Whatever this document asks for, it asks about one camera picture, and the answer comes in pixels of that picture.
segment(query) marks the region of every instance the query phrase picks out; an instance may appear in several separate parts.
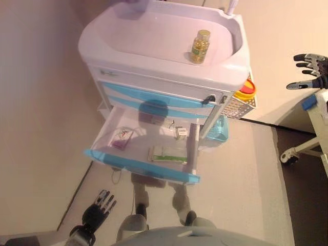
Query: stand wheel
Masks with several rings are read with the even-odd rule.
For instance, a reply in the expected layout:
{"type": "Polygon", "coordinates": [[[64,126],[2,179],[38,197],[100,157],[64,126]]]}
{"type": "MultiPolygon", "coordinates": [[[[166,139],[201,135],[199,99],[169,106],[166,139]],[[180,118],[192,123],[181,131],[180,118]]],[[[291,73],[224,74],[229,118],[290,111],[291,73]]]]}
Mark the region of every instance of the stand wheel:
{"type": "Polygon", "coordinates": [[[291,158],[289,158],[286,162],[281,162],[281,164],[283,166],[290,166],[294,163],[298,162],[298,157],[296,156],[292,156],[291,158]]]}
{"type": "Polygon", "coordinates": [[[296,163],[299,159],[299,156],[297,152],[295,151],[295,148],[290,148],[283,152],[280,156],[280,162],[283,166],[290,166],[294,163],[296,163]]]}

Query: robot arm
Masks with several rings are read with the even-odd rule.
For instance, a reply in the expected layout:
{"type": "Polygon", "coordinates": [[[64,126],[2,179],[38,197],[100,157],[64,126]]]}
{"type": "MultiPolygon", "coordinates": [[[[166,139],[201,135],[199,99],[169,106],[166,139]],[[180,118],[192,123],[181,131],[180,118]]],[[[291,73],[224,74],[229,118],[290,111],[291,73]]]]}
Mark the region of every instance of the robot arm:
{"type": "Polygon", "coordinates": [[[289,90],[298,90],[305,88],[328,89],[328,58],[316,54],[299,54],[294,56],[294,61],[300,62],[298,68],[308,68],[303,70],[303,74],[315,76],[315,79],[294,82],[287,85],[289,90]]]}
{"type": "Polygon", "coordinates": [[[83,225],[77,225],[73,228],[65,246],[94,245],[96,241],[95,231],[101,226],[116,205],[116,200],[111,203],[114,195],[109,197],[109,194],[110,192],[106,190],[102,190],[99,193],[94,203],[83,213],[83,225]]]}

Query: drawer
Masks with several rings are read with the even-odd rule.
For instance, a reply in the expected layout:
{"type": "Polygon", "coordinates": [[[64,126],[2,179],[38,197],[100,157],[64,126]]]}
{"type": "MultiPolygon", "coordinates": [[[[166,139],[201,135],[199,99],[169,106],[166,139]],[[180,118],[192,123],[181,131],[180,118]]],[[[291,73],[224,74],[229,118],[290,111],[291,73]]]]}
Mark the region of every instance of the drawer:
{"type": "Polygon", "coordinates": [[[176,118],[191,123],[203,121],[210,115],[213,104],[203,105],[200,101],[140,90],[131,87],[100,82],[111,105],[134,108],[145,113],[176,118]]]}
{"type": "Polygon", "coordinates": [[[220,90],[197,87],[191,84],[180,83],[178,81],[127,73],[114,69],[96,67],[89,67],[89,69],[96,81],[110,82],[137,89],[146,89],[158,93],[175,95],[181,98],[195,99],[197,101],[203,101],[208,96],[214,95],[215,102],[213,104],[218,104],[224,93],[220,90]]]}
{"type": "Polygon", "coordinates": [[[151,117],[137,110],[114,107],[94,144],[85,150],[85,154],[94,160],[132,173],[181,183],[198,183],[200,178],[195,173],[199,125],[176,125],[189,130],[186,140],[176,140],[175,131],[151,124],[151,117]],[[113,136],[122,128],[133,130],[123,151],[111,146],[113,136]],[[149,161],[149,149],[153,146],[186,148],[187,164],[149,161]]]}

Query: open drawer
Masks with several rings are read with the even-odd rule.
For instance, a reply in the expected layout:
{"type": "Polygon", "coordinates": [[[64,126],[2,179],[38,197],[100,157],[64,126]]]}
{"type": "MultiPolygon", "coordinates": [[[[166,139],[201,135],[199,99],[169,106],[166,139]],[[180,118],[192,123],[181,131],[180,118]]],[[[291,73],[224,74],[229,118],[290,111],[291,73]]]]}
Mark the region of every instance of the open drawer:
{"type": "Polygon", "coordinates": [[[188,137],[176,140],[175,130],[151,124],[150,114],[114,107],[91,149],[85,154],[94,160],[125,169],[132,173],[182,183],[198,183],[196,176],[199,125],[180,123],[188,129],[188,137]],[[116,133],[127,128],[133,130],[124,150],[111,146],[116,133]],[[149,161],[149,149],[153,146],[187,149],[187,164],[170,161],[149,161]]]}

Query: side basket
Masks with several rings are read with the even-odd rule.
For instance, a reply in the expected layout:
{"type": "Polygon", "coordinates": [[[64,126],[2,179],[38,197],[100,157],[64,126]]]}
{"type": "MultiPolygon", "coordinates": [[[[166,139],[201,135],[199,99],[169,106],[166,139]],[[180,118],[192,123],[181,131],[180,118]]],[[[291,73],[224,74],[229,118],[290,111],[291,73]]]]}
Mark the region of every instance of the side basket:
{"type": "Polygon", "coordinates": [[[230,99],[230,102],[224,108],[222,115],[230,118],[240,119],[251,110],[256,109],[257,101],[256,96],[248,101],[243,101],[235,98],[230,99]]]}

